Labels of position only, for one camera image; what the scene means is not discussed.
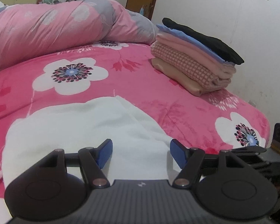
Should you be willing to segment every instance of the blue folded garment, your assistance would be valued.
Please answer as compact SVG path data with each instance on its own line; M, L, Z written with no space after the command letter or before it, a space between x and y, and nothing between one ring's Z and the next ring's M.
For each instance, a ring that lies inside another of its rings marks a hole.
M186 35L184 32L176 30L176 29L170 29L168 27L166 27L165 25L162 24L157 24L157 27L159 30L172 34L177 38L180 38L182 40L185 40L193 45L196 45L198 48L200 48L201 50L203 50L204 52L206 52L207 54L209 54L211 57L215 58L218 62L220 63L224 63L224 64L228 64L228 65L235 65L233 62L228 62L228 61L224 61L224 59L222 59L220 56L218 56L215 52L213 52L210 48L208 48L207 46L205 46L204 44L202 44L201 42L199 42L198 40Z

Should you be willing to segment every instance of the bed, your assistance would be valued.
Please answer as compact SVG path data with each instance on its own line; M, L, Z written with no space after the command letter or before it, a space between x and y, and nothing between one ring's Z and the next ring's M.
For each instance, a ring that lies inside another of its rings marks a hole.
M102 3L104 9L96 8ZM142 158L146 162L142 167L155 164L158 170L168 162L168 144L174 138L211 154L267 146L270 126L258 109L225 89L195 97L152 67L149 44L155 28L145 20L140 30L137 21L144 17L111 0L42 4L37 11L30 6L0 12L0 20L12 18L0 24L0 223L10 218L3 199L5 187L55 148L78 151L110 135L118 141L122 137L123 167L133 167L133 158ZM58 18L58 9L64 9L62 16L67 18L68 11L74 14L70 22L79 26ZM68 28L74 30L72 35L63 34ZM14 36L11 30L23 33ZM102 105L106 107L98 113ZM127 118L112 118L121 110ZM111 133L115 126L122 129ZM133 139L141 140L135 148ZM136 150L140 155L133 155ZM156 176L158 171L141 175L138 168L139 178L164 177ZM113 177L137 179L131 175Z

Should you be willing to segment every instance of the screw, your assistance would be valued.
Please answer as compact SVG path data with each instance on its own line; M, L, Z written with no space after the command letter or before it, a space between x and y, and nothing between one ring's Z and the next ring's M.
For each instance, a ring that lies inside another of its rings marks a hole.
M187 186L187 185L190 184L190 181L187 180L187 179L177 179L174 182L175 182L176 185L182 186L182 187Z
M102 186L105 186L107 184L107 180L106 179L95 179L95 180L92 181L92 183L95 186L102 187Z

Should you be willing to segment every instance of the stack of folded clothes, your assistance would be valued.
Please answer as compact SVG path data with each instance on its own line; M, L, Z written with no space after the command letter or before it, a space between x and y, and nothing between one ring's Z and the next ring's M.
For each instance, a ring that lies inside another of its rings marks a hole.
M164 18L151 45L153 67L195 96L227 87L244 60L228 45Z

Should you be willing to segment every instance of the checkered folded garment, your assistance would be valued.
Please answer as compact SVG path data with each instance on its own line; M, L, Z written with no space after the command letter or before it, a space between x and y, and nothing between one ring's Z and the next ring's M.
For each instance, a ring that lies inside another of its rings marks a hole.
M230 79L219 78L190 56L172 49L158 41L151 45L151 53L153 56L171 64L192 80L197 81L206 89L218 90L227 87L228 84L231 83Z

